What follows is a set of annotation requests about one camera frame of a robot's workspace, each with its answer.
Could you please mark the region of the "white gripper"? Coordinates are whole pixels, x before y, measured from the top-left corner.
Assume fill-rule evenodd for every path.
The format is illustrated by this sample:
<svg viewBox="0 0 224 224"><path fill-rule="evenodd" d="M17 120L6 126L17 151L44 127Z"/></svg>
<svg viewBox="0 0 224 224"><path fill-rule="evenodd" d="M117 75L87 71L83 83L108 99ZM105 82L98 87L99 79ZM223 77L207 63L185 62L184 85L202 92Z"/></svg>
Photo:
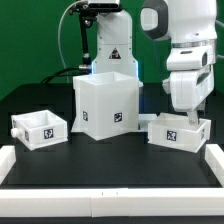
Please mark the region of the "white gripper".
<svg viewBox="0 0 224 224"><path fill-rule="evenodd" d="M162 81L163 88L175 111L188 112L190 125L198 124L196 109L214 88L213 64L211 45L173 48L167 59L170 76Z"/></svg>

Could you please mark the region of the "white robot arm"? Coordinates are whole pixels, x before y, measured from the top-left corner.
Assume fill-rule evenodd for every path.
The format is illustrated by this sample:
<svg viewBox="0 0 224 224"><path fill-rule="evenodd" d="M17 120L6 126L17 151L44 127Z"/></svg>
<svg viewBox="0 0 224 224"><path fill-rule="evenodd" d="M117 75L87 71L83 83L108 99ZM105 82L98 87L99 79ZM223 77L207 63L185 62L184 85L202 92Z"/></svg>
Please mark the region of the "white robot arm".
<svg viewBox="0 0 224 224"><path fill-rule="evenodd" d="M96 14L98 52L92 62L95 73L124 67L124 49L131 26L120 0L87 0ZM216 0L145 0L140 11L143 33L151 40L171 41L166 61L170 76L163 81L175 111L185 112L192 125L214 88L216 62Z"/></svg>

